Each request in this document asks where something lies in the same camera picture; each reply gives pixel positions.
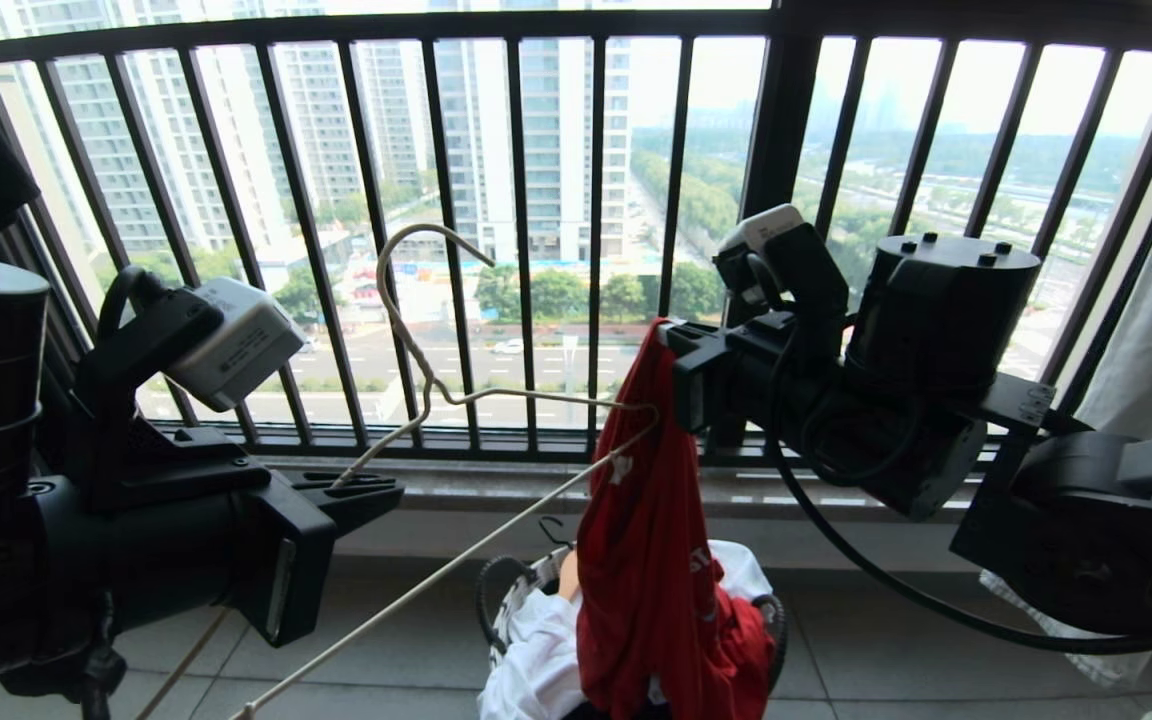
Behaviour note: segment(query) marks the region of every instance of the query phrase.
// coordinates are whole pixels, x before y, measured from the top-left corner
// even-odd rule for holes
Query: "black railing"
[[[164,182],[157,167],[154,151],[147,142],[145,119],[131,91],[126,54],[143,50],[174,50],[183,69],[187,92],[195,111],[202,142],[206,150],[210,168],[214,174],[225,217],[228,219],[234,245],[241,260],[247,281],[264,287],[262,270],[256,260],[253,242],[244,223],[244,210],[234,188],[219,129],[207,99],[204,74],[198,67],[198,50],[211,46],[247,45],[255,47],[268,97],[271,116],[278,145],[291,189],[294,215],[305,241],[308,266],[314,278],[317,302],[321,308],[323,324],[332,344],[333,361],[342,384],[342,395],[348,411],[349,425],[313,424],[308,418],[305,404],[297,388],[296,378],[288,365],[279,370],[285,397],[291,408],[289,425],[266,423],[253,418],[247,407],[237,410],[237,430],[243,439],[257,450],[279,454],[353,454],[376,439],[378,429],[370,429],[358,401],[351,359],[344,342],[342,323],[335,306],[328,263],[317,236],[314,213],[306,190],[305,172],[293,141],[291,120],[288,115],[288,99],[280,85],[278,65],[271,55],[271,47],[286,41],[333,41],[338,50],[340,73],[344,78],[346,99],[351,120],[361,183],[364,188],[367,217],[371,223],[376,249],[387,240],[385,214],[380,188],[376,175],[376,152],[371,146],[365,123],[365,105],[361,97],[361,84],[355,69],[355,43],[366,40],[414,40],[420,43],[424,56],[426,101],[429,101],[431,138],[433,138],[435,175],[440,210],[444,223],[454,227],[452,177],[449,177],[447,136],[444,131],[442,97],[435,73],[435,43],[458,38],[500,38],[506,47],[508,104],[511,113],[511,169],[513,197],[515,197],[515,225],[517,229],[518,274],[522,306],[522,344],[524,346],[524,381],[528,388],[536,387],[535,327],[532,327],[531,270],[529,263],[530,242],[526,222],[526,173],[524,165],[524,126],[522,126],[522,88],[520,73],[520,43],[524,37],[577,37],[593,40],[593,105],[591,105],[590,146],[591,194],[590,194],[590,288],[589,288],[589,366],[588,393],[596,396],[598,384],[599,306],[600,306],[600,259],[602,258],[602,151],[604,151],[604,100],[607,78],[607,41],[609,37],[670,36],[681,38],[676,106],[673,113],[673,136],[669,152],[669,176],[664,207],[662,264],[658,310],[667,314],[670,300],[670,280],[675,263],[675,237],[679,230],[679,209],[682,184],[682,160],[685,145],[687,100],[691,78],[692,47],[696,38],[710,36],[751,36],[767,40],[753,136],[749,149],[746,182],[741,199],[741,213],[755,213],[790,200],[797,177],[797,162],[808,122],[808,108],[813,90],[814,68],[823,37],[844,35],[856,38],[849,78],[846,82],[838,129],[833,136],[826,173],[823,179],[823,197],[814,215],[820,232],[826,233],[835,213],[838,194],[844,174],[847,151],[849,151],[856,114],[861,101],[865,69],[867,69],[870,43],[878,36],[918,36],[937,38],[941,41],[940,58],[933,73],[931,90],[925,100],[918,131],[915,134],[908,167],[902,179],[895,211],[890,219],[890,232],[904,232],[914,210],[923,173],[927,167],[929,151],[937,136],[941,108],[945,103],[948,79],[954,69],[956,51],[964,40],[1007,40],[1024,44],[1018,73],[1005,118],[990,154],[986,170],[980,179],[979,191],[975,196],[965,232],[979,236],[984,232],[998,188],[1002,183],[1011,145],[1020,129],[1020,118],[1029,99],[1030,86],[1037,74],[1038,58],[1043,47],[1052,44],[1074,44],[1102,47],[1106,50],[1100,76],[1094,83],[1091,99],[1085,106],[1078,131],[1064,159],[1055,192],[1044,213],[1033,251],[1046,255],[1051,250],[1060,228],[1064,211],[1074,196],[1075,183],[1087,160],[1087,152],[1096,137],[1098,123],[1105,111],[1108,94],[1123,60],[1124,51],[1152,50],[1152,9],[1145,3],[1094,3],[1092,0],[1049,1],[1023,0],[1020,3],[990,6],[957,3],[954,0],[919,0],[912,3],[885,3],[882,0],[835,0],[831,3],[783,3],[767,10],[714,10],[714,12],[526,12],[526,13],[458,13],[429,15],[356,15],[356,17],[293,17],[226,20],[225,22],[177,24],[176,26],[135,26],[105,29],[105,31],[69,35],[24,37],[0,41],[0,65],[32,63],[41,75],[41,86],[46,92],[52,115],[58,123],[74,169],[77,172],[81,190],[94,218],[105,249],[119,268],[131,258],[124,242],[119,236],[109,206],[97,181],[96,172],[78,132],[63,83],[58,69],[60,59],[78,55],[99,55],[109,68],[109,78],[115,88],[120,109],[132,138],[134,151],[145,173],[147,190],[161,220],[168,247],[180,276],[184,282],[196,285],[198,273],[191,259],[179,220],[174,215],[170,189]],[[0,99],[0,122],[15,137],[12,120]],[[1108,225],[1107,236],[1089,271],[1078,301],[1070,318],[1053,348],[1043,378],[1051,381],[1061,369],[1073,363],[1075,341],[1084,333],[1104,328],[1087,328],[1089,311],[1104,291],[1119,291],[1106,287],[1111,268],[1126,245],[1126,234],[1135,215],[1143,205],[1144,194],[1152,181],[1152,127],[1143,142],[1139,160],[1134,175],[1120,197],[1116,214]],[[82,291],[78,275],[74,272],[74,259],[65,251],[65,243],[58,236],[55,223],[44,202],[29,206],[33,227],[38,234],[37,250],[50,256],[55,268],[60,290],[69,297],[77,323],[88,333],[93,331],[94,314]],[[1149,250],[1152,242],[1152,223],[1147,237],[1140,243]],[[453,320],[456,324],[457,353],[461,364],[461,381],[465,392],[475,388],[475,377],[470,356],[470,338],[467,324],[467,300],[461,276],[457,249],[447,243],[448,271],[452,283]],[[397,347],[397,373],[403,388],[403,404],[408,415],[416,414],[417,388],[410,363],[401,347]],[[1091,372],[1083,361],[1079,377]],[[174,386],[169,386],[180,416],[187,424],[197,423],[188,397]],[[596,437],[596,415],[589,411],[584,429],[548,429],[538,422],[535,401],[526,401],[526,429],[521,432],[485,429],[476,407],[467,409],[467,429],[461,432],[417,433],[410,442],[394,448],[399,456],[426,457],[480,457],[480,458],[554,458],[579,460],[588,456]],[[753,456],[727,454],[730,464],[759,464]]]

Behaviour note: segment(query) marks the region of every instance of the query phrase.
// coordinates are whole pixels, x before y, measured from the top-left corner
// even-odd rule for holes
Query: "white hanger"
[[[657,423],[659,423],[660,420],[660,414],[655,406],[649,406],[649,404],[631,406],[631,404],[626,404],[626,402],[614,402],[608,400],[591,400],[591,397],[552,395],[552,393],[548,392],[488,388],[488,389],[482,389],[476,393],[471,393],[471,395],[467,395],[464,397],[453,397],[452,393],[448,392],[448,388],[447,386],[445,386],[444,381],[440,381],[440,379],[438,379],[438,377],[434,376],[434,369],[430,366],[429,359],[426,359],[425,354],[420,351],[420,347],[416,343],[411,332],[408,331],[407,325],[403,324],[402,314],[399,313],[397,306],[394,306],[393,301],[389,300],[388,270],[391,264],[389,260],[391,255],[393,255],[394,247],[396,247],[399,242],[402,242],[403,238],[410,236],[410,234],[416,232],[435,232],[442,234],[444,237],[456,243],[456,245],[463,247],[463,249],[465,249],[468,253],[473,255],[475,258],[482,260],[483,263],[488,264],[490,266],[494,266],[492,260],[486,258],[486,256],[484,256],[482,252],[479,252],[479,250],[477,250],[476,247],[470,245],[470,243],[468,243],[465,238],[458,236],[456,232],[452,232],[448,228],[444,228],[442,225],[435,225],[435,223],[408,225],[408,227],[401,229],[401,232],[394,233],[394,236],[389,237],[389,242],[385,243],[385,245],[381,247],[380,253],[376,257],[376,288],[378,288],[378,290],[380,291],[380,301],[384,303],[385,310],[387,310],[389,313],[389,324],[392,325],[394,333],[396,333],[397,341],[401,342],[402,346],[407,348],[407,350],[411,353],[411,355],[416,358],[416,364],[420,365],[420,373],[425,377],[425,386],[424,388],[420,389],[420,402],[422,402],[420,415],[417,415],[416,418],[411,418],[410,420],[407,422],[407,424],[402,425],[402,427],[394,429],[393,432],[389,432],[386,437],[380,438],[379,441],[376,441],[374,446],[367,448],[367,450],[364,452],[364,454],[362,454],[361,457],[358,457],[357,460],[351,462],[351,464],[349,464],[349,468],[347,468],[346,471],[341,473],[340,477],[338,477],[334,483],[332,483],[332,487],[338,487],[340,486],[340,484],[348,483],[349,478],[351,478],[353,475],[356,473],[358,469],[365,465],[367,461],[374,457],[376,454],[378,454],[378,452],[382,450],[385,446],[392,444],[394,439],[402,437],[403,433],[411,432],[412,429],[418,429],[420,424],[429,418],[430,395],[431,392],[433,392],[434,387],[438,387],[444,395],[444,400],[453,406],[464,406],[467,404],[467,402],[472,402],[475,400],[479,400],[479,397],[486,397],[488,395],[511,395],[517,397],[539,397],[540,400],[553,400],[556,402],[576,402],[576,404],[581,406],[620,407],[620,409],[623,410],[650,410],[653,414],[653,418],[646,425],[646,427],[639,430],[639,433],[636,433],[635,437],[627,439],[627,441],[622,442],[620,446],[614,448],[614,450],[608,452],[607,455],[604,455],[602,457],[596,460],[594,462],[591,462],[591,464],[588,468],[581,470],[579,473],[575,475],[575,477],[564,480],[562,484],[559,484],[559,486],[556,488],[553,488],[553,491],[547,493],[547,495],[539,498],[538,501],[531,503],[525,510],[518,511],[518,514],[513,516],[513,518],[507,520],[506,523],[500,525],[500,528],[492,530],[492,532],[487,533],[483,539],[480,539],[475,544],[471,544],[470,547],[467,547],[467,550],[461,552],[460,555],[456,555],[455,558],[453,558],[453,560],[449,560],[447,564],[442,566],[442,568],[434,570],[434,573],[431,574],[430,577],[422,579],[420,583],[416,585],[416,588],[410,589],[410,591],[403,593],[402,597],[400,597],[396,601],[389,602],[389,605],[385,607],[384,611],[379,611],[370,619],[367,619],[364,624],[357,626],[357,628],[353,629],[350,632],[344,635],[344,637],[333,643],[332,647],[326,647],[326,650],[319,653],[319,655],[316,655],[314,659],[308,661],[305,665],[302,665],[300,669],[295,670],[291,675],[288,675],[287,679],[282,680],[282,682],[279,682],[273,688],[268,689],[268,691],[260,694],[260,696],[257,697],[256,700],[247,703],[247,705],[244,705],[243,708],[236,715],[230,717],[230,720],[253,719],[253,717],[256,717],[256,711],[259,710],[259,707],[266,705],[266,703],[271,700],[274,700],[274,698],[278,697],[280,694],[282,694],[285,689],[300,682],[302,679],[305,677],[305,675],[312,673],[312,670],[314,670],[316,667],[319,667],[329,659],[333,659],[333,657],[338,655],[340,651],[344,650],[349,643],[353,643],[354,641],[362,637],[362,635],[364,635],[365,632],[369,632],[369,630],[374,628],[374,626],[380,624],[381,621],[389,617],[389,615],[393,615],[394,612],[401,611],[404,605],[407,605],[412,600],[412,598],[419,596],[419,593],[422,592],[425,592],[426,589],[432,588],[439,579],[442,579],[445,575],[447,575],[454,568],[456,568],[456,566],[462,564],[462,562],[465,562],[468,559],[470,559],[470,556],[473,556],[473,553],[476,553],[477,551],[488,546],[491,541],[494,541],[495,538],[502,536],[503,532],[507,532],[509,528],[513,528],[513,525],[516,525],[522,520],[526,518],[526,516],[531,515],[532,511],[539,510],[541,506],[545,506],[545,503],[552,501],[553,498],[562,495],[562,493],[567,491],[567,488],[571,487],[573,484],[579,483],[582,479],[588,478],[596,469],[602,468],[602,465],[607,464],[607,462],[620,456],[622,452],[626,452],[627,447],[630,447],[635,442],[643,439],[649,432],[652,432]],[[197,655],[198,650],[200,650],[200,646],[196,646],[195,650],[191,651],[192,655]],[[179,667],[179,673],[183,673],[183,667]]]
[[[471,256],[475,256],[475,258],[482,260],[485,265],[488,265],[490,268],[494,268],[495,266],[492,259],[490,259],[486,255],[480,252],[479,249],[477,249],[477,247],[471,245],[470,242],[461,237],[460,234],[457,234],[456,232],[453,232],[452,228],[445,228],[442,225],[439,223],[408,225],[407,227],[401,229],[401,232],[394,233],[393,237],[389,237],[389,241],[385,242],[385,245],[381,247],[379,255],[376,256],[376,289],[380,293],[380,302],[381,304],[385,305],[385,311],[387,311],[387,313],[389,314],[389,325],[392,325],[394,329],[394,336],[396,336],[397,341],[401,342],[402,346],[409,353],[411,353],[412,357],[416,358],[416,364],[420,366],[420,373],[425,377],[425,386],[420,388],[420,415],[415,416],[415,418],[411,418],[410,420],[407,422],[407,424],[401,425],[401,427],[394,429],[393,432],[389,432],[386,437],[380,438],[379,441],[376,441],[376,445],[369,447],[367,450],[364,452],[364,454],[362,454],[362,456],[351,462],[351,464],[349,464],[349,467],[344,469],[342,473],[340,473],[340,476],[335,479],[335,482],[332,483],[333,488],[343,486],[344,483],[349,482],[349,478],[353,478],[354,473],[357,473],[357,471],[361,470],[362,467],[365,465],[367,462],[370,462],[372,457],[378,455],[380,450],[384,450],[385,447],[396,441],[396,439],[404,435],[406,433],[410,433],[412,432],[414,429],[418,429],[420,424],[424,423],[425,419],[429,419],[430,395],[431,392],[433,392],[434,387],[438,387],[439,392],[442,393],[444,395],[444,400],[452,406],[470,404],[470,402],[473,402],[475,400],[480,400],[480,397],[486,397],[488,395],[538,397],[538,400],[573,402],[574,404],[577,406],[621,407],[621,409],[623,410],[652,410],[653,414],[657,415],[652,420],[652,425],[650,425],[650,427],[653,427],[655,425],[655,423],[659,420],[659,412],[657,411],[654,406],[628,406],[623,404],[623,402],[614,402],[609,400],[594,400],[593,397],[554,395],[554,393],[548,393],[548,392],[538,392],[532,389],[508,389],[508,388],[487,388],[477,391],[476,393],[471,393],[471,395],[467,395],[463,397],[453,397],[450,391],[447,388],[447,384],[440,381],[438,376],[434,374],[433,366],[429,364],[429,359],[426,359],[425,354],[420,350],[420,346],[417,344],[416,338],[412,338],[411,331],[408,331],[407,328],[407,323],[403,323],[402,313],[399,312],[397,306],[394,305],[394,301],[391,300],[389,296],[389,268],[392,264],[391,256],[393,256],[394,249],[396,249],[399,242],[402,242],[408,236],[411,236],[411,234],[417,232],[435,232],[442,234],[444,237],[456,243],[457,247],[461,247],[461,249],[465,250]],[[659,329],[664,331],[664,327],[666,327],[666,325],[660,325]],[[657,341],[664,342],[662,332],[658,332]],[[616,450],[613,452],[613,454],[617,454],[622,449],[623,447],[617,448]]]

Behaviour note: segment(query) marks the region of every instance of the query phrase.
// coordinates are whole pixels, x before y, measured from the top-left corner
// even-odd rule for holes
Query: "black cable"
[[[809,520],[812,520],[812,524],[820,530],[820,535],[826,537],[833,547],[838,548],[847,560],[850,560],[852,564],[858,566],[864,570],[869,577],[878,579],[879,583],[887,585],[887,588],[895,591],[897,594],[905,598],[915,605],[924,607],[924,609],[933,611],[938,615],[942,615],[949,620],[954,620],[955,623],[962,626],[968,626],[978,632],[987,634],[990,637],[998,638],[1001,641],[1007,641],[1010,643],[1020,644],[1021,646],[1031,647],[1034,650],[1047,650],[1052,652],[1066,652],[1069,655],[1126,655],[1130,652],[1146,652],[1152,650],[1152,632],[1140,634],[1140,635],[1120,635],[1120,637],[1109,638],[1093,638],[1093,639],[1070,639],[1070,638],[1053,638],[1051,635],[1040,635],[1033,632],[1023,632],[1023,630],[1016,630],[1009,628],[1009,626],[1000,626],[998,623],[992,623],[986,619],[979,617],[977,615],[970,614],[970,612],[960,611],[957,607],[948,605],[948,602],[940,600],[924,593],[918,588],[914,585],[905,584],[902,579],[892,577],[886,570],[879,568],[879,566],[870,562],[867,558],[861,554],[855,547],[851,546],[844,537],[838,533],[836,529],[829,524],[817,506],[812,502],[812,498],[808,497],[803,486],[799,485],[799,480],[794,477],[794,470],[790,469],[790,464],[785,458],[781,452],[780,444],[772,435],[767,437],[767,442],[763,446],[764,455],[767,455],[773,464],[776,465],[776,470],[780,471],[781,478],[785,480],[785,486],[790,490],[791,495],[794,495],[799,507],[803,507],[804,514]]]
[[[128,265],[118,272],[105,301],[100,305],[100,318],[96,320],[96,340],[105,340],[118,332],[123,323],[123,309],[129,301],[141,309],[154,304],[168,295],[168,288],[154,273],[138,265]]]
[[[893,465],[896,465],[896,462],[900,462],[901,457],[904,457],[905,453],[914,447],[914,442],[918,439],[925,414],[927,414],[927,402],[923,401],[923,397],[910,396],[909,415],[908,419],[905,419],[905,433],[901,437],[901,441],[896,445],[895,450],[892,450],[886,457],[882,457],[882,460],[879,460],[876,464],[864,470],[854,471],[854,473],[841,473],[839,470],[826,467],[817,454],[814,454],[814,430],[819,427],[819,418],[823,415],[823,406],[820,406],[803,423],[799,455],[806,461],[808,468],[812,468],[817,477],[824,482],[835,484],[839,487],[856,487],[865,480],[886,473]]]
[[[105,340],[118,332],[123,321],[123,309],[132,296],[132,288],[143,276],[145,270],[137,265],[128,265],[118,272],[100,305],[100,319],[96,320],[96,340]]]

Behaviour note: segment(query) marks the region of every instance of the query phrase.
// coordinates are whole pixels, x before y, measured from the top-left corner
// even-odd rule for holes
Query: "red shirt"
[[[657,406],[659,424],[590,480],[577,535],[581,687],[613,720],[643,707],[652,675],[676,720],[756,720],[767,706],[773,642],[761,612],[718,586],[695,438],[673,419],[674,359],[653,325],[617,401]],[[652,419],[649,410],[612,410],[596,456]]]

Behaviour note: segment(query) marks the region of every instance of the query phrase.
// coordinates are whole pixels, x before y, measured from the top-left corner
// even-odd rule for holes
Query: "white car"
[[[492,346],[492,353],[499,355],[522,355],[522,338],[509,338]]]

